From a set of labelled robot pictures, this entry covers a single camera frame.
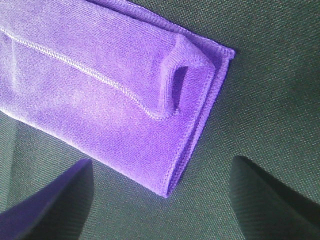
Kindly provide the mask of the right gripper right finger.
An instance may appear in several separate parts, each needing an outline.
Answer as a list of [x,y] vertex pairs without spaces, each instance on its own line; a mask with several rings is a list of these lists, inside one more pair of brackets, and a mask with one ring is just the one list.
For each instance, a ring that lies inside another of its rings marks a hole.
[[247,240],[320,238],[320,205],[245,156],[232,160],[229,198]]

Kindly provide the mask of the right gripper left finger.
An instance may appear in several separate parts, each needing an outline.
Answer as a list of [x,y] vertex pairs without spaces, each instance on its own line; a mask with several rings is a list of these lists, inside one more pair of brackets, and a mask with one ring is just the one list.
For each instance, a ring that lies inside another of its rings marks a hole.
[[2,240],[77,240],[94,197],[93,164],[81,159],[0,215]]

